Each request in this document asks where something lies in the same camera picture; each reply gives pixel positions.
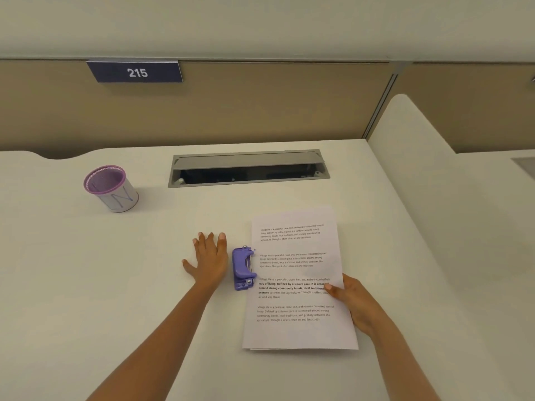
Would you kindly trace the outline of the white desk divider panel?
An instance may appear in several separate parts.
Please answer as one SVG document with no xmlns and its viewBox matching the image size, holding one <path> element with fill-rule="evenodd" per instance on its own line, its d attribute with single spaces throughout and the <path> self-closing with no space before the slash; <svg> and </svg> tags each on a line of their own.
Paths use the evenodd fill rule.
<svg viewBox="0 0 535 401">
<path fill-rule="evenodd" d="M 369 145 L 508 389 L 535 401 L 535 149 L 457 154 L 404 94 Z"/>
</svg>

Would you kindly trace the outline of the person's left forearm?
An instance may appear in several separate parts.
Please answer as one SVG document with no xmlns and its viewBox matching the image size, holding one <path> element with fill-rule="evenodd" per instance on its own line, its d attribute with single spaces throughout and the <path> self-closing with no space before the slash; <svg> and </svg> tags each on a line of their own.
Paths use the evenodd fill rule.
<svg viewBox="0 0 535 401">
<path fill-rule="evenodd" d="M 86 401 L 165 401 L 216 283 L 196 282 Z"/>
</svg>

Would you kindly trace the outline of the dark blue number sign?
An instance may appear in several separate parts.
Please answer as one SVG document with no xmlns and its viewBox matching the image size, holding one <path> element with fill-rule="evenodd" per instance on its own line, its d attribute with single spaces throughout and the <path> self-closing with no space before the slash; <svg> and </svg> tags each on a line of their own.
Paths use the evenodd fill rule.
<svg viewBox="0 0 535 401">
<path fill-rule="evenodd" d="M 88 60 L 98 83 L 183 83 L 177 60 Z"/>
</svg>

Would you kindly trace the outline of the stack of printed paper sheets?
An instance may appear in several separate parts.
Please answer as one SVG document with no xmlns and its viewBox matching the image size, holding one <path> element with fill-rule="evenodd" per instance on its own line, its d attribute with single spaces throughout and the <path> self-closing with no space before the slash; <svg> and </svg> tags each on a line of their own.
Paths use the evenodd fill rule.
<svg viewBox="0 0 535 401">
<path fill-rule="evenodd" d="M 334 209 L 258 216 L 250 247 L 243 349 L 359 349 L 349 310 L 324 288 L 344 286 Z"/>
</svg>

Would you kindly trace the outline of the narrow beige partition panel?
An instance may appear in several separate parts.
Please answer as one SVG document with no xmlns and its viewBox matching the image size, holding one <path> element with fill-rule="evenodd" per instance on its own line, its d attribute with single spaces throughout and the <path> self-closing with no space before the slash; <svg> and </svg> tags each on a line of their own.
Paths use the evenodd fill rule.
<svg viewBox="0 0 535 401">
<path fill-rule="evenodd" d="M 414 62 L 397 79 L 372 133 L 398 94 L 456 153 L 535 149 L 535 62 Z"/>
</svg>

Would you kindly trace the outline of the purple hole punch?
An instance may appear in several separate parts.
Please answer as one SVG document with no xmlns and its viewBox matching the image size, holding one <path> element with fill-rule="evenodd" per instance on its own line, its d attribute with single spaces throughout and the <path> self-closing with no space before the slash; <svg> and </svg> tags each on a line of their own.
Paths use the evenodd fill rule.
<svg viewBox="0 0 535 401">
<path fill-rule="evenodd" d="M 254 254 L 255 251 L 246 245 L 232 251 L 233 279 L 236 291 L 248 290 L 254 286 L 257 278 L 257 274 L 251 270 L 251 256 Z"/>
</svg>

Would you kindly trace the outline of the wide beige partition panel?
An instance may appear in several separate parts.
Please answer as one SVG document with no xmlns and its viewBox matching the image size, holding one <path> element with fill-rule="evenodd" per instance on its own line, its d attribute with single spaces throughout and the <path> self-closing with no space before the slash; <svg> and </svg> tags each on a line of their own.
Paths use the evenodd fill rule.
<svg viewBox="0 0 535 401">
<path fill-rule="evenodd" d="M 361 138 L 385 62 L 182 62 L 182 83 L 98 83 L 81 60 L 0 60 L 0 151 Z"/>
</svg>

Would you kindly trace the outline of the person's right hand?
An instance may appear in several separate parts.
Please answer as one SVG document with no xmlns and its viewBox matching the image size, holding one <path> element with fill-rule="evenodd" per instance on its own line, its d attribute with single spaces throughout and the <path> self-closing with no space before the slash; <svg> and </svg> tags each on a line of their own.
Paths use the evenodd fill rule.
<svg viewBox="0 0 535 401">
<path fill-rule="evenodd" d="M 374 342 L 378 328 L 387 319 L 387 314 L 360 280 L 347 274 L 342 277 L 342 288 L 346 289 L 347 298 L 335 299 L 349 310 L 353 324 Z"/>
</svg>

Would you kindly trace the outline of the white and purple pen cup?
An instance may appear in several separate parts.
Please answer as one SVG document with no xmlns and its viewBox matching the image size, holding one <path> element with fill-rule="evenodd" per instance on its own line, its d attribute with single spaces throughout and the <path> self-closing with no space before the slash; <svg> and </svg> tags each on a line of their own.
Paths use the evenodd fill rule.
<svg viewBox="0 0 535 401">
<path fill-rule="evenodd" d="M 84 189 L 100 199 L 113 213 L 132 209 L 139 194 L 132 186 L 123 168 L 107 165 L 94 169 L 84 179 Z"/>
</svg>

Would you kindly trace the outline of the person's left hand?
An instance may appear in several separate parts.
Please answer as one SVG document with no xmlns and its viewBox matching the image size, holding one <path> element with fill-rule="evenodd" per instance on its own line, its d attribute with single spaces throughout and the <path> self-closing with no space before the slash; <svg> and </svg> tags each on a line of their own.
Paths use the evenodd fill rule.
<svg viewBox="0 0 535 401">
<path fill-rule="evenodd" d="M 198 237 L 193 239 L 195 257 L 197 261 L 197 278 L 194 278 L 194 287 L 201 290 L 204 294 L 212 296 L 224 279 L 228 264 L 221 264 L 217 259 L 217 241 L 214 233 L 209 233 L 207 237 L 207 254 L 199 256 L 199 233 Z"/>
</svg>

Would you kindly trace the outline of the grey metal partition post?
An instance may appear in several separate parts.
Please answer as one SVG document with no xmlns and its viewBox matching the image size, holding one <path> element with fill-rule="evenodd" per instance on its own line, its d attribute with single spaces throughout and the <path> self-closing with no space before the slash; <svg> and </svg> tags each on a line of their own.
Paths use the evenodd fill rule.
<svg viewBox="0 0 535 401">
<path fill-rule="evenodd" d="M 405 68 L 412 65 L 413 63 L 414 63 L 413 60 L 394 60 L 390 62 L 390 65 L 392 66 L 390 78 L 388 79 L 388 82 L 384 88 L 384 91 L 381 94 L 380 99 L 378 100 L 378 103 L 371 115 L 371 118 L 362 134 L 363 140 L 368 140 L 369 137 L 371 136 L 373 128 L 376 122 L 378 121 L 378 118 L 380 117 L 383 107 L 397 79 L 401 76 Z"/>
</svg>

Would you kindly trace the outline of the person's right forearm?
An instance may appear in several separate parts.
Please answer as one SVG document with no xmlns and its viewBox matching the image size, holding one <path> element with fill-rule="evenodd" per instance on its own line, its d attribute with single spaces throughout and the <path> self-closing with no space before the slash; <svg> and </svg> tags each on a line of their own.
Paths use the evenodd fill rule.
<svg viewBox="0 0 535 401">
<path fill-rule="evenodd" d="M 373 321 L 369 336 L 390 401 L 442 401 L 389 317 Z"/>
</svg>

